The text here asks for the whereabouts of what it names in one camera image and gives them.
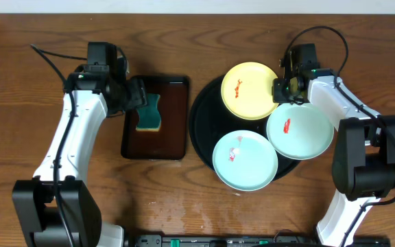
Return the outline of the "green yellow sponge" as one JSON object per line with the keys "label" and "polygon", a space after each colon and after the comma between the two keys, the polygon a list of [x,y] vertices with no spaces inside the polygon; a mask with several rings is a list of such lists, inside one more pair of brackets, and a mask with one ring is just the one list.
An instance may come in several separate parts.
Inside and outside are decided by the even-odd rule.
{"label": "green yellow sponge", "polygon": [[148,93],[147,105],[137,108],[139,121],[136,130],[140,132],[158,132],[161,126],[161,116],[158,110],[160,95]]}

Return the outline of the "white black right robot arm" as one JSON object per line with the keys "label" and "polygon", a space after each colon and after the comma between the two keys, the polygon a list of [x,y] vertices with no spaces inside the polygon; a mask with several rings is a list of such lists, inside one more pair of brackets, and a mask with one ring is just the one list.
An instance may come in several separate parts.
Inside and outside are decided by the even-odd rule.
{"label": "white black right robot arm", "polygon": [[335,194],[317,223],[325,246],[349,246],[368,211],[395,202],[395,115],[366,106],[331,69],[312,69],[275,79],[276,103],[312,104],[337,131],[332,162]]}

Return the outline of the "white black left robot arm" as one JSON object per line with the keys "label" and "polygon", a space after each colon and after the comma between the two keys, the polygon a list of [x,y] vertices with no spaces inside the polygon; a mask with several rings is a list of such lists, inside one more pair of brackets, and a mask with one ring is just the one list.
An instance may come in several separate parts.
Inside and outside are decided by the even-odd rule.
{"label": "white black left robot arm", "polygon": [[64,84],[53,141],[30,180],[18,180],[12,201],[28,246],[124,246],[122,226],[104,222],[86,181],[99,128],[107,117],[147,103],[128,66],[83,65]]}

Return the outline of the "yellow plate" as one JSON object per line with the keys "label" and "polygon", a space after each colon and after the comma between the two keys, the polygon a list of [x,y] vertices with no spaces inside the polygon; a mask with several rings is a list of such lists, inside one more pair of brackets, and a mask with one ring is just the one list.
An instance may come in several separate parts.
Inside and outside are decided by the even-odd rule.
{"label": "yellow plate", "polygon": [[241,119],[265,118],[278,106],[272,95],[272,82],[277,78],[274,71],[264,64],[238,64],[222,80],[222,101],[232,114]]}

